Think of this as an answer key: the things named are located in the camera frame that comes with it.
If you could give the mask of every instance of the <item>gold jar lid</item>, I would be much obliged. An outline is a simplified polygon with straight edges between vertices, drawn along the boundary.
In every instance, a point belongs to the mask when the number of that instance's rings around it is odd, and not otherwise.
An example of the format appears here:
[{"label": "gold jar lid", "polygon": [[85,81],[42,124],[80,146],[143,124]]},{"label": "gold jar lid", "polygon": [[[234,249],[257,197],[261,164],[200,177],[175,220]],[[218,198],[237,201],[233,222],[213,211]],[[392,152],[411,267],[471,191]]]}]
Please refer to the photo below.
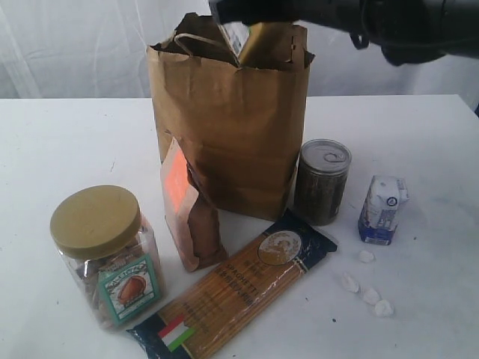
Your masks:
[{"label": "gold jar lid", "polygon": [[99,185],[76,192],[53,212],[50,231],[58,248],[78,260],[96,260],[124,248],[141,226],[135,196]]}]

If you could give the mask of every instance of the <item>paper bag handle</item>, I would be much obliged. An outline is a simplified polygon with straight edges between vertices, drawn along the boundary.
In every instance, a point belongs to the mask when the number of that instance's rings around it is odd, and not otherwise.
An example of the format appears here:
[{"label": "paper bag handle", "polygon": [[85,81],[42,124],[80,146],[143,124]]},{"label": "paper bag handle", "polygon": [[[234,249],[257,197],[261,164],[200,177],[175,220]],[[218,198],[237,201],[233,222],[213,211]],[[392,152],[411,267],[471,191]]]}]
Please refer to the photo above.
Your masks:
[{"label": "paper bag handle", "polygon": [[186,52],[186,54],[188,54],[189,56],[194,56],[194,55],[193,55],[193,52],[191,52],[191,51],[186,47],[186,45],[180,41],[180,39],[182,39],[183,37],[188,37],[189,39],[201,41],[202,43],[209,43],[210,45],[216,46],[216,47],[220,48],[221,50],[225,50],[226,52],[229,52],[229,51],[230,51],[228,47],[226,47],[225,45],[223,45],[223,44],[220,43],[219,41],[207,39],[207,38],[202,37],[202,36],[198,36],[198,35],[194,35],[194,34],[187,34],[187,33],[175,35],[175,37],[174,37],[174,42],[175,42],[184,52]]}]

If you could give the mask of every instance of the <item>white table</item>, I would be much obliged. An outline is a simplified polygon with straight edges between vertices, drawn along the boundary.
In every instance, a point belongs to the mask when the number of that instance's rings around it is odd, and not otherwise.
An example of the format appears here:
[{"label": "white table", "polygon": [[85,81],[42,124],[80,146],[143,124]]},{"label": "white table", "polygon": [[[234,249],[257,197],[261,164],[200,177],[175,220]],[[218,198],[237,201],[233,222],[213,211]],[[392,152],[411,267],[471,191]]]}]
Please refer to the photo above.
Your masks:
[{"label": "white table", "polygon": [[[311,138],[353,153],[341,213],[325,227],[339,251],[215,358],[479,358],[479,119],[458,96],[310,98]],[[374,174],[405,177],[412,196],[390,247],[356,229]],[[165,225],[149,99],[0,100],[0,358],[146,358],[97,327],[49,235],[66,196],[102,183],[130,189],[150,219],[163,304],[209,271],[185,273]],[[221,223],[231,254],[269,225],[226,212]],[[360,263],[361,249],[376,262]],[[394,318],[345,292],[343,271],[389,299]]]}]

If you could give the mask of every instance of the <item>white carton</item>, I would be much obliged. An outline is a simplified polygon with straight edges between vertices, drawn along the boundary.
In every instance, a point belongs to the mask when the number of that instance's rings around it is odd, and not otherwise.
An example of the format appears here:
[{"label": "white carton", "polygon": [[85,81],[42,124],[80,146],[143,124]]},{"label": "white carton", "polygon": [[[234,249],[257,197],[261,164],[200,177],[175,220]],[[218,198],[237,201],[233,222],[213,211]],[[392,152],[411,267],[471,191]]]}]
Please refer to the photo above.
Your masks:
[{"label": "white carton", "polygon": [[409,199],[404,179],[373,176],[358,221],[361,240],[390,245],[398,225],[398,211]]}]

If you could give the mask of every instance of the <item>white backdrop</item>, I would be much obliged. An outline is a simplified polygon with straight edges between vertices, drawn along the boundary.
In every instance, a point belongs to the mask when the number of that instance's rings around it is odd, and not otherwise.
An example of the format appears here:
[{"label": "white backdrop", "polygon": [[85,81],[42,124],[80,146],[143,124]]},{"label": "white backdrop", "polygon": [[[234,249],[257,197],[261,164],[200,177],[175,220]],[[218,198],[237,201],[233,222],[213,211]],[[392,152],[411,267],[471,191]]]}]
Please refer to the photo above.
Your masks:
[{"label": "white backdrop", "polygon": [[[205,0],[0,0],[0,98],[149,96],[147,44]],[[458,93],[479,102],[479,61],[448,56],[393,67],[349,35],[308,25],[310,95]]]}]

